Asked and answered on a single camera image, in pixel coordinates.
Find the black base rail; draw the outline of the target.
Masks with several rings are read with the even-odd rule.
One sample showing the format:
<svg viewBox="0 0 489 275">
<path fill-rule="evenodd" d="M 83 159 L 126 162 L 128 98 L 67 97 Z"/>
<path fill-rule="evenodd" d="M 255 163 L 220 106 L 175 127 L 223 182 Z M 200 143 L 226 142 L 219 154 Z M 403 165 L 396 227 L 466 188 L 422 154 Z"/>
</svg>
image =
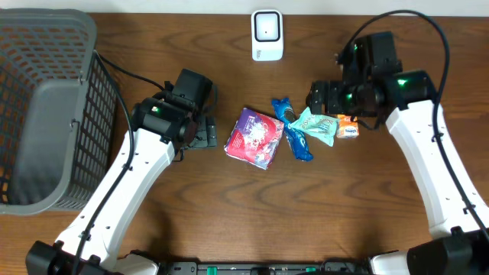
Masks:
<svg viewBox="0 0 489 275">
<path fill-rule="evenodd" d="M 365 264 L 329 260 L 323 263 L 197 263 L 173 262 L 161 265 L 163 275 L 294 275 L 294 274 L 371 274 Z"/>
</svg>

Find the grey plastic mesh basket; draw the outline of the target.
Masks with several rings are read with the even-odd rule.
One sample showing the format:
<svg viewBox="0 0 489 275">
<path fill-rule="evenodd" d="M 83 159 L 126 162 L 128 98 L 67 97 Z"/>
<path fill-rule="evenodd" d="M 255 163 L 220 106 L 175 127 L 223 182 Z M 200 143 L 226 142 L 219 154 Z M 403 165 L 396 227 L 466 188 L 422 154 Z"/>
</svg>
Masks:
<svg viewBox="0 0 489 275">
<path fill-rule="evenodd" d="M 118 100 L 77 10 L 1 12 L 1 212 L 82 209 L 108 169 Z"/>
</svg>

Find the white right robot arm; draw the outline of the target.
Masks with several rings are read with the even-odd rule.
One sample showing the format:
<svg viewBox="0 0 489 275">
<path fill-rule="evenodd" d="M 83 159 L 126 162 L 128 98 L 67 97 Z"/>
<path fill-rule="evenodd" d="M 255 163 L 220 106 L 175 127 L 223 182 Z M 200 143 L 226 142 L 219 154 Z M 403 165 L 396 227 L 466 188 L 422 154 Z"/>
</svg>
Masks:
<svg viewBox="0 0 489 275">
<path fill-rule="evenodd" d="M 372 274 L 486 274 L 488 206 L 450 137 L 436 88 L 423 70 L 405 72 L 390 32 L 347 43 L 340 81 L 315 81 L 314 115 L 376 118 L 400 146 L 423 199 L 432 240 L 373 256 Z"/>
</svg>

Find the teal wet wipes pack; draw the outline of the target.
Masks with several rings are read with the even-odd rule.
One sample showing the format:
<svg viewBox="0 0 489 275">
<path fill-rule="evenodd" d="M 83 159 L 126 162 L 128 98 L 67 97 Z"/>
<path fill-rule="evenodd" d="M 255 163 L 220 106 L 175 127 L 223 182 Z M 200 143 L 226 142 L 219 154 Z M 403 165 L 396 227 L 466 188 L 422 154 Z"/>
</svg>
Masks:
<svg viewBox="0 0 489 275">
<path fill-rule="evenodd" d="M 332 147 L 338 128 L 339 119 L 327 115 L 314 115 L 310 107 L 306 107 L 290 127 L 319 139 Z"/>
</svg>

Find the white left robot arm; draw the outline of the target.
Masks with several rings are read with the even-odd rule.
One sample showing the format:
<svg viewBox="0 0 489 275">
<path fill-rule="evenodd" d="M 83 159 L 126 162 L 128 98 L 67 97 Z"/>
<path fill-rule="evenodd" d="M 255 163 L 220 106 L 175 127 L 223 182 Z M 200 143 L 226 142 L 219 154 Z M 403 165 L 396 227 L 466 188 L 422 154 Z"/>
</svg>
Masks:
<svg viewBox="0 0 489 275">
<path fill-rule="evenodd" d="M 217 89 L 192 70 L 135 104 L 117 157 L 76 219 L 53 244 L 36 241 L 29 274 L 157 274 L 160 263 L 135 251 L 118 257 L 125 233 L 156 179 L 198 139 Z"/>
</svg>

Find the blue Oreo cookie pack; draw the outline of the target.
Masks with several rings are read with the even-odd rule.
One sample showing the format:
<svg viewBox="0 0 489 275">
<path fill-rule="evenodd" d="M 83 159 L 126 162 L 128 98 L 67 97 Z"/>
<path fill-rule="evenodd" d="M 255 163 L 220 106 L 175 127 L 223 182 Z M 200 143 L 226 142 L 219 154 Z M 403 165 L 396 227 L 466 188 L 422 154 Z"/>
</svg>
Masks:
<svg viewBox="0 0 489 275">
<path fill-rule="evenodd" d="M 283 130 L 294 157 L 297 160 L 305 162 L 311 161 L 313 155 L 309 152 L 305 134 L 291 127 L 291 124 L 297 120 L 297 117 L 290 104 L 290 100 L 288 98 L 272 99 L 271 104 L 277 118 L 284 123 Z"/>
</svg>

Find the red purple snack bag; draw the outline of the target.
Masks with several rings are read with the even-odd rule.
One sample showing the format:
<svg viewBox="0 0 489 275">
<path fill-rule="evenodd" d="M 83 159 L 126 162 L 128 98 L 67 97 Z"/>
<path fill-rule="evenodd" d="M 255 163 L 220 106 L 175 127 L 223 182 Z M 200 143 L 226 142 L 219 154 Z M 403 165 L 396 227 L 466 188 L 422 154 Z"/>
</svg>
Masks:
<svg viewBox="0 0 489 275">
<path fill-rule="evenodd" d="M 283 129 L 282 121 L 243 108 L 224 150 L 232 158 L 266 170 L 274 159 Z"/>
</svg>

